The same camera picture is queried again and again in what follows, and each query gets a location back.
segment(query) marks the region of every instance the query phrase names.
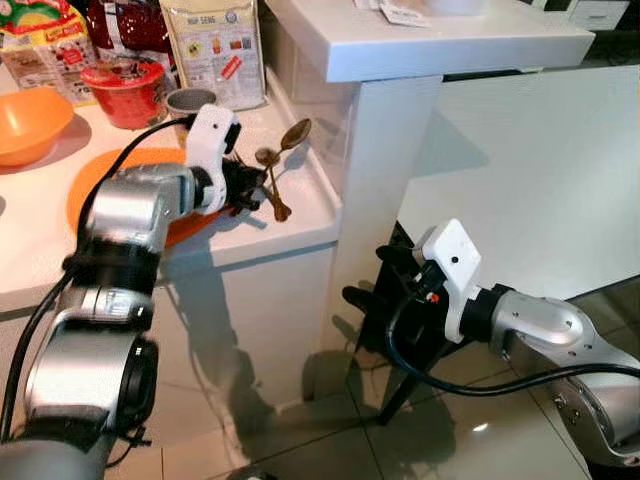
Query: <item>food package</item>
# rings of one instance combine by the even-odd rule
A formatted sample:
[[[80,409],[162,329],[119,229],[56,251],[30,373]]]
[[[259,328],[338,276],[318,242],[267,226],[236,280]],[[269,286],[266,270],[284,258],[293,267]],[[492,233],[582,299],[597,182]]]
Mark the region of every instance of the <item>food package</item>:
[[[115,127],[138,130],[162,121],[164,104],[162,64],[146,59],[113,59],[82,71],[100,107]]]
[[[264,103],[255,0],[160,0],[184,87],[212,90],[232,110]]]
[[[100,60],[153,60],[164,67],[165,90],[176,88],[177,71],[158,0],[89,0],[87,21]]]
[[[0,0],[0,58],[21,89],[50,86],[76,106],[95,101],[80,79],[95,53],[65,0]]]

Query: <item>spoon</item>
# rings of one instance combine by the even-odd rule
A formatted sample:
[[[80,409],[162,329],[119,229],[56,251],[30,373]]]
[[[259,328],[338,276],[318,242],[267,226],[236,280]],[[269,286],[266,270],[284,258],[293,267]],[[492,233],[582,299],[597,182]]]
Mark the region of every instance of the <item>spoon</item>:
[[[262,161],[258,159],[258,154],[256,153],[256,160],[260,165],[267,168],[272,168],[274,165],[277,165],[280,161],[280,154],[286,150],[293,150],[302,142],[304,142],[309,136],[309,132],[311,131],[311,120],[305,118],[304,120],[300,120],[293,127],[286,131],[282,140],[280,140],[280,151],[272,152],[271,157],[264,157]]]
[[[265,165],[265,169],[269,170],[269,175],[271,176],[273,195],[267,195],[267,198],[271,202],[271,205],[273,205],[274,217],[278,222],[286,222],[292,211],[287,205],[285,205],[285,203],[282,201],[282,198],[280,197],[278,185],[276,184],[276,179],[273,175],[273,165],[269,164],[270,160],[274,158],[275,153],[276,152],[271,148],[261,148],[256,152],[256,160],[260,165]]]

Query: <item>white card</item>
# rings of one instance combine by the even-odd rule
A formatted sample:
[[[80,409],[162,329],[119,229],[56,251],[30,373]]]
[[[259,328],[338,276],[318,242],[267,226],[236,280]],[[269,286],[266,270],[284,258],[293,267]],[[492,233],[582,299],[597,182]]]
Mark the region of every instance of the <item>white card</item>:
[[[380,10],[381,0],[353,0],[360,10]]]
[[[411,27],[431,27],[424,2],[420,0],[382,0],[380,9],[390,23]]]

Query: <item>white countertop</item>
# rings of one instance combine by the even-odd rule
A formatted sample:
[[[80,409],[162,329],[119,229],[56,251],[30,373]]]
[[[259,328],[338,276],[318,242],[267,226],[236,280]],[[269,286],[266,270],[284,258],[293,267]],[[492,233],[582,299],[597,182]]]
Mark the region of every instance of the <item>white countertop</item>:
[[[481,17],[391,25],[353,0],[266,0],[329,82],[579,64],[594,34],[517,0],[487,0]]]
[[[294,121],[286,98],[269,77],[269,104],[238,114],[243,131],[236,149],[249,164],[255,164],[253,154],[259,147],[277,147],[280,136]],[[0,66],[0,94],[14,89],[6,68]],[[88,128],[91,134],[86,143]],[[97,105],[77,108],[58,151],[35,164],[37,168],[0,171],[0,312],[33,305],[60,277],[61,262],[75,247],[65,206],[77,172],[96,156],[123,148],[139,133],[111,126]],[[144,146],[175,148],[177,143],[173,130],[167,129]],[[165,252],[163,263],[171,275],[189,273],[199,265],[229,265],[337,240],[340,200],[313,150],[306,156],[300,152],[288,164],[295,163],[297,168],[286,171],[278,181],[284,201],[293,210],[286,223],[275,222],[266,201],[250,215],[244,212],[237,218],[218,219]],[[276,167],[276,175],[282,168]]]

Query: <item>snack bag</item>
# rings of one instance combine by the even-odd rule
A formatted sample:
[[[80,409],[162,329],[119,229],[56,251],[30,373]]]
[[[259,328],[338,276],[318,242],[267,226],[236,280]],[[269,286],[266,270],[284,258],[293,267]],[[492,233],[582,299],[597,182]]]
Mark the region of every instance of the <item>snack bag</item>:
[[[233,110],[265,101],[255,0],[160,0],[184,87]]]
[[[177,87],[177,69],[157,0],[89,0],[89,37],[100,60],[153,60],[165,70],[167,92]]]
[[[94,103],[80,72],[95,53],[65,0],[0,0],[0,58],[21,89],[49,86],[76,106]]]

